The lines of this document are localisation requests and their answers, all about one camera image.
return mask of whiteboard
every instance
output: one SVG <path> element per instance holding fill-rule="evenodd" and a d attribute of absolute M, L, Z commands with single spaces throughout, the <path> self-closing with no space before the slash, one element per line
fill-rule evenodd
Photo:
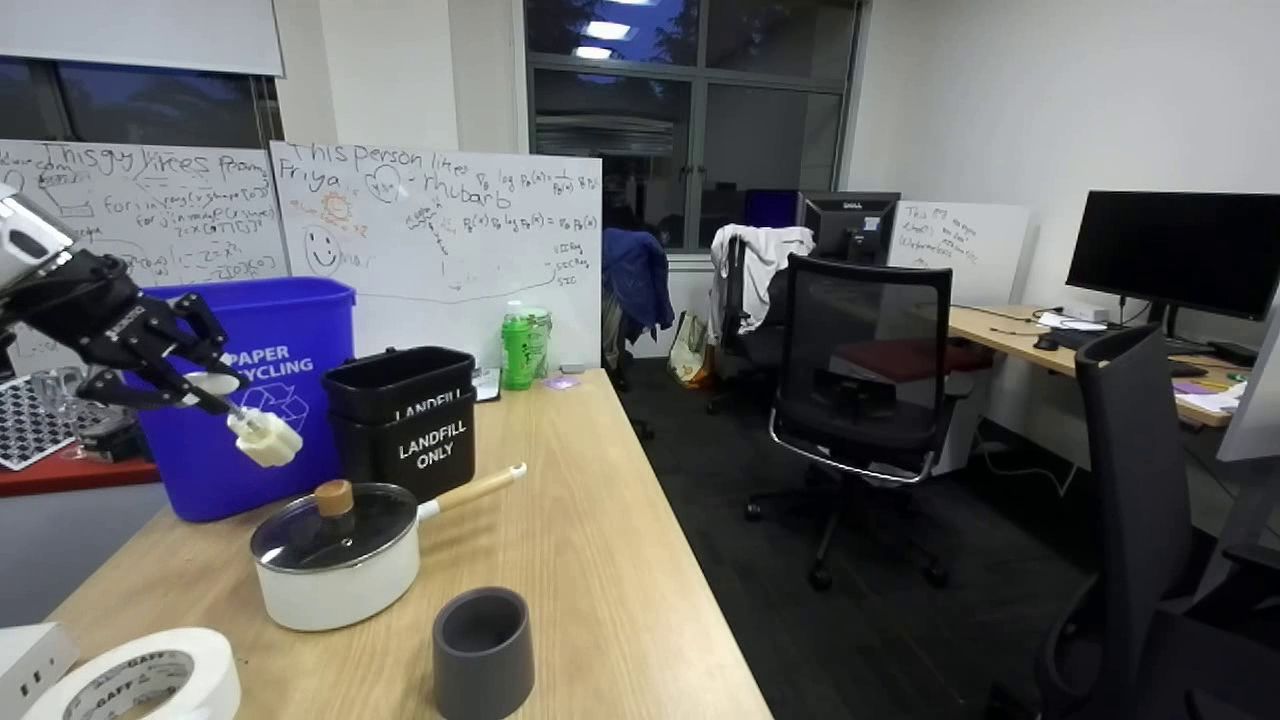
<path fill-rule="evenodd" d="M 553 368 L 600 366 L 600 162 L 274 145 L 292 271 L 358 288 L 358 353 L 499 366 L 508 300 L 553 314 Z"/>
<path fill-rule="evenodd" d="M 1028 252 L 1028 209 L 901 201 L 890 266 L 951 269 L 951 305 L 1011 305 Z"/>
<path fill-rule="evenodd" d="M 0 184 L 79 248 L 122 258 L 135 286 L 289 275 L 269 152 L 0 139 Z M 74 362 L 16 335 L 19 371 Z"/>

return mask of ceiling light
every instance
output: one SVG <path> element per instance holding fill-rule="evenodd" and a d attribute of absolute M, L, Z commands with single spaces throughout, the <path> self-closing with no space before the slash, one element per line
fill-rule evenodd
<path fill-rule="evenodd" d="M 629 41 L 634 37 L 634 24 L 616 24 L 616 22 L 590 22 L 583 27 L 590 37 L 598 41 Z"/>
<path fill-rule="evenodd" d="M 573 58 L 604 65 L 614 54 L 600 44 L 581 44 L 581 50 L 573 50 Z"/>

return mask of black mesh chair back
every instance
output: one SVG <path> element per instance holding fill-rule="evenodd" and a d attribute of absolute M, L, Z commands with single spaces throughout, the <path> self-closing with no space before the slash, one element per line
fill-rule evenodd
<path fill-rule="evenodd" d="M 835 466 L 919 466 L 947 428 L 947 269 L 794 260 L 775 435 Z"/>
<path fill-rule="evenodd" d="M 1078 353 L 1100 512 L 1100 579 L 1042 660 L 1045 718 L 1132 718 L 1159 601 L 1194 570 L 1194 512 L 1165 335 L 1124 330 Z"/>

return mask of computer monitor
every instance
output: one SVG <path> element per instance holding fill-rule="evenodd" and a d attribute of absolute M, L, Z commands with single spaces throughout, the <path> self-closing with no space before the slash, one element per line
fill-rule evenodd
<path fill-rule="evenodd" d="M 1088 192 L 1070 286 L 1259 322 L 1280 275 L 1280 198 Z"/>
<path fill-rule="evenodd" d="M 901 192 L 804 192 L 813 258 L 890 266 L 896 201 Z"/>
<path fill-rule="evenodd" d="M 1280 305 L 1270 314 L 1265 349 L 1247 371 L 1247 388 L 1215 448 L 1222 462 L 1272 462 L 1280 458 Z"/>

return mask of chair wheel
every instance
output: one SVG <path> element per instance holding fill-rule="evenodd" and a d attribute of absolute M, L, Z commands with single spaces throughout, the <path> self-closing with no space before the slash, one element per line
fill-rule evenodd
<path fill-rule="evenodd" d="M 817 593 L 827 593 L 827 588 L 834 588 L 834 574 L 827 574 L 823 563 L 817 563 L 817 570 L 809 570 L 809 584 L 813 584 Z"/>
<path fill-rule="evenodd" d="M 924 579 L 929 579 L 933 588 L 947 588 L 947 584 L 951 584 L 951 574 L 947 574 L 947 563 L 933 560 L 933 563 L 924 563 Z"/>

